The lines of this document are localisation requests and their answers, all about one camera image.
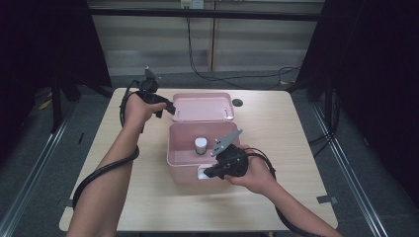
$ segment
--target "white wall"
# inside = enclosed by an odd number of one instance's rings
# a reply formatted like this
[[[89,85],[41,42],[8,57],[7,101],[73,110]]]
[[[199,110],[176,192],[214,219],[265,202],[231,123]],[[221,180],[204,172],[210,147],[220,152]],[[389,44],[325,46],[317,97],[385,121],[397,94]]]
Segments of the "white wall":
[[[180,0],[90,0],[91,6],[180,8]],[[208,10],[319,13],[323,2],[205,1]],[[94,16],[110,74],[189,72],[184,18]],[[277,70],[299,66],[315,23],[265,20],[191,19],[194,62],[199,71]]]

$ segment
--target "floor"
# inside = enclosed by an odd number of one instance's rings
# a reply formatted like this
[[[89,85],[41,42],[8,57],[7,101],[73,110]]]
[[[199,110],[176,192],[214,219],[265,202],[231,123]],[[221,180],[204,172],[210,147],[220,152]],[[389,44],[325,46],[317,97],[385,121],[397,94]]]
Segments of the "floor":
[[[250,74],[255,77],[240,80],[228,80],[210,82],[203,80],[194,73],[165,74],[162,80],[162,88],[221,88],[240,89],[231,84],[239,84],[241,87],[266,89],[276,85],[279,79],[283,83],[277,85],[274,90],[287,88],[295,77],[295,74],[287,74],[282,78],[272,77],[261,79],[256,75],[266,75],[273,72],[226,72],[218,73],[218,77],[243,76]],[[114,77],[114,88],[125,87],[133,78],[121,76]],[[27,178],[37,164],[45,144],[51,138],[51,106],[40,111],[38,105],[44,100],[44,94],[48,88],[38,93],[37,104],[29,114],[17,142],[5,166],[0,168],[0,216],[2,223],[10,215],[10,209],[16,200],[22,187],[28,183]],[[81,166],[89,151],[90,145],[99,127],[102,116],[106,110],[109,99],[97,93],[80,87],[82,97],[78,102],[67,102],[63,99],[63,113],[69,113],[65,130],[59,137],[59,142],[49,154],[44,163],[44,169],[38,173],[39,179],[28,192],[27,202],[19,202],[20,213],[15,214],[15,225],[0,230],[9,230],[12,236],[64,236],[59,230],[58,222],[63,207],[62,200],[71,195],[74,183],[78,177]],[[292,93],[293,102],[300,118],[307,140],[313,140],[323,133],[315,115],[313,104],[309,103],[304,90]],[[339,221],[338,230],[345,236],[415,236],[419,233],[419,211],[409,197],[392,179],[379,162],[379,157],[368,147],[357,127],[347,117],[344,109],[340,115],[340,121],[336,133],[349,167],[354,171],[371,206],[377,212],[377,219],[382,224],[384,232],[372,230],[366,221],[362,204],[357,196],[351,191],[348,179],[342,172],[339,162],[329,145],[315,157],[320,175],[326,187],[327,193],[335,197],[338,202],[333,205]],[[313,154],[316,154],[325,142],[312,146]],[[191,233],[143,233],[143,236],[191,236]],[[260,233],[211,233],[210,236],[260,236]],[[289,231],[275,233],[276,236],[293,236]],[[119,233],[118,236],[140,236],[139,233]]]

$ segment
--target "pink plastic container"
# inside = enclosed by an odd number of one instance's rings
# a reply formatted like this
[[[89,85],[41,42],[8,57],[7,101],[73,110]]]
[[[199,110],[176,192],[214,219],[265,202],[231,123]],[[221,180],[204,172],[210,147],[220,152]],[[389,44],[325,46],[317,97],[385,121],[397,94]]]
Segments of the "pink plastic container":
[[[224,182],[218,177],[208,179],[204,169],[216,163],[210,152],[216,138],[238,129],[231,120],[234,111],[227,93],[177,94],[173,97],[176,113],[169,128],[167,163],[173,180],[179,184]],[[204,137],[207,152],[198,154],[195,140]],[[240,144],[237,137],[233,143]]]

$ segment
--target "wooden table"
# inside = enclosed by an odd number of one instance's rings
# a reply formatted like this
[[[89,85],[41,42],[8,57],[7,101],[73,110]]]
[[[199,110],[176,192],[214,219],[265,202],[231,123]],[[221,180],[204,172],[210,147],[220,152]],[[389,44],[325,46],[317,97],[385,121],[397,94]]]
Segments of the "wooden table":
[[[78,184],[97,167],[121,130],[119,106],[125,89],[117,89],[106,110]],[[316,197],[326,195],[307,140],[287,92],[216,91],[197,89],[159,89],[171,100],[177,93],[226,92],[243,101],[234,107],[242,144],[265,152],[277,170],[277,179],[302,204],[333,227],[337,219],[330,203],[319,204]],[[134,161],[126,205],[119,231],[277,231],[287,227],[265,197],[245,188],[232,186],[187,186],[173,182],[166,160],[171,115],[153,117],[138,140],[140,155]],[[66,231],[72,208],[67,207],[59,223]]]

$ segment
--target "container lid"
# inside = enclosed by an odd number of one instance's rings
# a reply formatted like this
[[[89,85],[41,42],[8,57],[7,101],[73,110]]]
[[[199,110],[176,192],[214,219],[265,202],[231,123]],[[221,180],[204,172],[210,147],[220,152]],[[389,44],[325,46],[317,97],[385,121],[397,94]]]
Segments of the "container lid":
[[[228,93],[181,93],[173,96],[176,108],[172,121],[233,120],[234,110]]]

